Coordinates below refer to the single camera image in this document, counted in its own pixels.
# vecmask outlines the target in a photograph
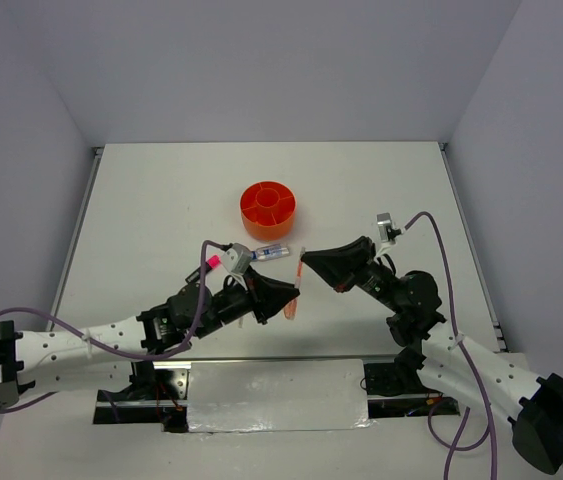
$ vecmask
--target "gray wall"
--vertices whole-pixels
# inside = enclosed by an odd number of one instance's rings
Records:
[[[0,2],[0,308],[51,306],[91,150]]]
[[[563,1],[522,2],[449,160],[508,340],[563,375]]]
[[[519,0],[7,0],[91,144],[449,139]]]

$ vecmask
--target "white table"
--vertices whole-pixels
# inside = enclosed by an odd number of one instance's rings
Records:
[[[298,200],[288,242],[319,249],[360,235],[377,236],[375,215],[390,211],[401,225],[419,210],[437,218],[455,280],[461,328],[498,350],[491,316],[435,143],[109,145],[98,169],[80,235],[67,269],[58,314],[78,326],[107,323],[161,303],[197,266],[205,238],[258,242],[240,224],[240,193],[272,179]],[[433,233],[423,223],[393,251],[401,272],[422,269],[447,288]],[[296,256],[256,265],[292,281]],[[216,291],[222,276],[210,277]],[[196,341],[186,358],[324,357],[394,354],[387,311],[360,291],[337,295],[308,269],[294,322],[265,327],[246,320]],[[512,356],[523,365],[522,355]],[[308,479],[441,478],[445,449],[423,418],[384,419],[370,428],[336,432],[256,434],[160,433],[155,425],[94,426],[95,392],[57,395],[4,418],[0,480],[25,479]],[[450,439],[458,417],[435,419]],[[469,423],[465,442],[484,419]],[[513,450],[499,425],[499,478],[545,476]],[[487,443],[458,454],[451,478],[486,478]],[[556,478],[563,479],[560,472]]]

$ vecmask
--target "orange bowl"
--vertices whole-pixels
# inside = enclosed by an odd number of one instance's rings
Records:
[[[241,195],[240,206],[243,226],[254,238],[278,240],[292,230],[297,203],[285,185],[255,183]]]

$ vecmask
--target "white wall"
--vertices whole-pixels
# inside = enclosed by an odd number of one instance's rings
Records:
[[[519,0],[7,0],[90,144],[449,139]]]
[[[508,340],[563,375],[563,1],[522,2],[449,158]]]
[[[51,306],[91,158],[0,1],[0,308]]]

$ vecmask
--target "transparent plastic wrap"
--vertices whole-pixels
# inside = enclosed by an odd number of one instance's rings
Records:
[[[361,360],[195,363],[191,432],[348,430],[367,427]]]

